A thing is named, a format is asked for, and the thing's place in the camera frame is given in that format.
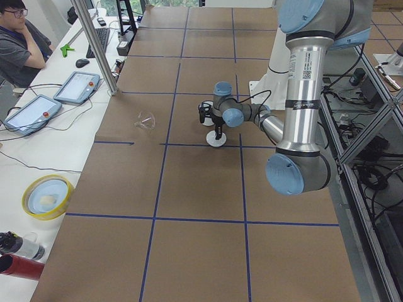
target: person's arm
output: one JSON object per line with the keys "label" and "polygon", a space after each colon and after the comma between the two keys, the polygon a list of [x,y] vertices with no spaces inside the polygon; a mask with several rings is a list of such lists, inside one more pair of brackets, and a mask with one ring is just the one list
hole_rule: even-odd
{"label": "person's arm", "polygon": [[42,52],[40,51],[37,43],[34,41],[32,38],[32,35],[26,25],[22,30],[17,30],[17,32],[23,34],[25,40],[26,40],[26,45],[28,47],[28,51],[31,53],[31,55],[28,57],[28,59],[25,62],[25,66],[28,67],[33,67],[33,68],[38,68],[42,69],[45,68],[45,60],[43,59]]}

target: black mouse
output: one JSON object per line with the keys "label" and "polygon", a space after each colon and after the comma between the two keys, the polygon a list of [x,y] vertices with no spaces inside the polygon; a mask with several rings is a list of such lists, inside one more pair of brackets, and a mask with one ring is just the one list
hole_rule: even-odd
{"label": "black mouse", "polygon": [[84,67],[85,65],[87,65],[88,63],[89,63],[88,59],[78,59],[76,61],[76,67],[81,68],[81,67]]}

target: green object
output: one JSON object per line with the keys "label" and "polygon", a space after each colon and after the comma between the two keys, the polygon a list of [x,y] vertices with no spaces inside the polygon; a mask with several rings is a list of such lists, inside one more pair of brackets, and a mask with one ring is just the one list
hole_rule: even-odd
{"label": "green object", "polygon": [[66,58],[67,57],[67,51],[68,50],[73,50],[74,51],[74,48],[71,48],[69,44],[66,44],[63,47],[61,47],[60,50],[62,51],[63,58]]}

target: black keyboard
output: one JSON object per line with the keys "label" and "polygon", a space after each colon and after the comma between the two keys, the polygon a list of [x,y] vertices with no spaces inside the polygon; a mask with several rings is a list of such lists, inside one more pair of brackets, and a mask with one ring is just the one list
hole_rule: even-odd
{"label": "black keyboard", "polygon": [[[108,46],[109,28],[107,28],[107,27],[95,28],[95,32],[98,35],[99,42],[101,42],[101,46],[102,46],[103,51],[106,52],[106,48]],[[86,58],[87,59],[95,58],[95,54],[91,50],[90,45],[88,45]]]}

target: white table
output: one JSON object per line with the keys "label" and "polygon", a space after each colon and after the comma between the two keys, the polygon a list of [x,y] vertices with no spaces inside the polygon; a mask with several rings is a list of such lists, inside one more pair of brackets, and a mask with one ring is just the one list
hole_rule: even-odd
{"label": "white table", "polygon": [[[116,17],[104,17],[107,26]],[[114,22],[110,27],[118,28],[118,23]],[[65,45],[81,28],[77,20],[66,36],[61,41],[55,52],[49,58],[46,68],[40,71],[32,85],[35,84],[63,84],[65,80],[75,70],[99,74],[103,77],[97,65],[96,59],[89,59],[90,63],[81,69],[75,66],[76,60],[85,58],[88,41],[84,32],[71,44],[75,51],[69,51],[66,58],[63,58],[60,47]],[[118,30],[111,30],[110,43],[106,50],[106,58],[112,68],[115,60],[124,60],[117,54]],[[38,88],[35,92],[49,97],[58,90],[55,88]],[[34,93],[27,91],[18,101],[17,106],[23,106],[35,97]],[[63,129],[67,128],[74,118],[86,109],[85,112],[67,131],[57,131],[50,128],[41,129],[39,132],[17,140],[3,142],[0,151],[7,155],[16,157],[28,165],[37,167],[51,167],[55,169],[82,171],[88,153],[94,141],[94,135],[99,128],[103,115],[110,100],[110,93],[105,82],[99,87],[97,92],[91,97],[92,105],[89,101],[82,106],[63,104],[59,113],[74,108],[72,111],[55,118],[49,122],[48,126]],[[8,131],[0,131],[0,140],[18,137]],[[40,262],[46,262],[50,249],[59,231],[63,215],[50,221],[40,221],[27,215],[21,207],[21,198],[27,187],[39,177],[49,174],[58,174],[66,177],[76,186],[80,173],[40,171],[30,169],[15,160],[0,154],[0,188],[1,188],[1,210],[0,210],[0,232],[13,231],[20,236],[35,232],[38,235],[37,242],[45,247],[45,256]],[[24,302],[29,301],[37,286],[37,281],[0,275],[0,295],[1,301]]]}

